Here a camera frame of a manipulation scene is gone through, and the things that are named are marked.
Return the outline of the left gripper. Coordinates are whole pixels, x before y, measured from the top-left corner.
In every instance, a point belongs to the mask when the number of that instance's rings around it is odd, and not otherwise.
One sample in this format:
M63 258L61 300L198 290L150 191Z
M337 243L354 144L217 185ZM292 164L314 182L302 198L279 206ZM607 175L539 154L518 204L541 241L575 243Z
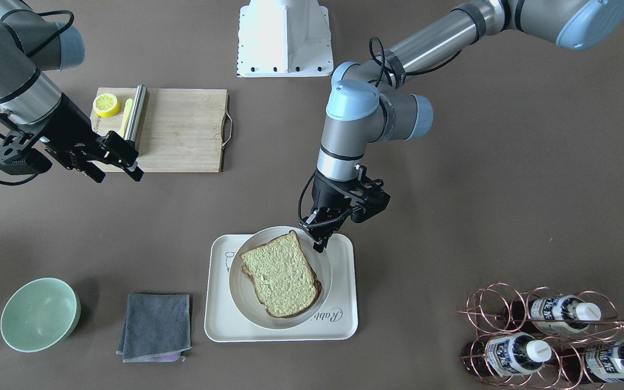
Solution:
M315 170L304 186L304 192L311 188L313 205L310 215L299 220L299 226L314 240L314 250L319 254L327 248L329 238L347 219L351 220L354 201L344 191L349 181L327 178Z

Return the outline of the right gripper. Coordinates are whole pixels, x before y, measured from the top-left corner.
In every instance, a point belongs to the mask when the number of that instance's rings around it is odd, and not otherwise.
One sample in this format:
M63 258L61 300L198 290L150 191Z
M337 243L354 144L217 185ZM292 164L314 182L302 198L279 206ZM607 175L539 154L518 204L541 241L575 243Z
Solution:
M95 183L101 183L106 174L92 161L121 168L136 182L144 175L132 141L115 131L99 136L93 131L89 117L64 93L57 106L38 122L38 130L39 135L47 138L45 147L60 165L84 173Z

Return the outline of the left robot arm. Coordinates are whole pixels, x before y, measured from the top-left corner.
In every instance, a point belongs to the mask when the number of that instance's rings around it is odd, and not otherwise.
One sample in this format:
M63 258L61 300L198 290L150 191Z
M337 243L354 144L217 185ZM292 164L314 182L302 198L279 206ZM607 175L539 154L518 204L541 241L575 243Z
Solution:
M346 219L359 224L391 199L383 181L367 178L367 144L423 137L434 110L423 96L403 94L412 77L434 72L466 47L503 30L518 30L584 51L606 39L624 19L624 1L470 1L399 44L369 42L370 60L345 62L332 74L331 94L314 174L314 204L301 228L323 252Z

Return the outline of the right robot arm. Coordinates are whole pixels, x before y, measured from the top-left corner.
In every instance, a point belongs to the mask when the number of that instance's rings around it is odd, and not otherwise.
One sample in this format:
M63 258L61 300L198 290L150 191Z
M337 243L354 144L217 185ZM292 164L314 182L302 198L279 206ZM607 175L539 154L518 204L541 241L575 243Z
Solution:
M46 74L80 65L85 47L73 20L44 19L23 1L0 1L0 171L31 181L57 161L100 183L96 162L143 173L137 150L114 131L99 135L90 118Z

